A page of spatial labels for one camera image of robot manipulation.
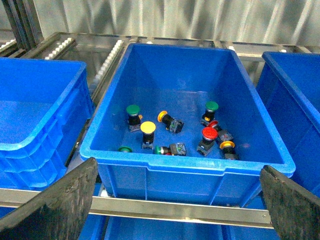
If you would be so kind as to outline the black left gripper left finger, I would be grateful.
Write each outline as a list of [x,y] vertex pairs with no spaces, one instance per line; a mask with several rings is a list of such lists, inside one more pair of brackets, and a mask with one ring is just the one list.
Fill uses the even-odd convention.
[[95,158],[0,220],[2,240],[77,240],[87,220],[98,175]]

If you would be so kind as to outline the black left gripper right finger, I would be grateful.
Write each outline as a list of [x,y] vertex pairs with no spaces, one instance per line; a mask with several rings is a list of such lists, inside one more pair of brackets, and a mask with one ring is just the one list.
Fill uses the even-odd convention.
[[259,176],[271,224],[282,240],[320,238],[320,198],[270,165]]

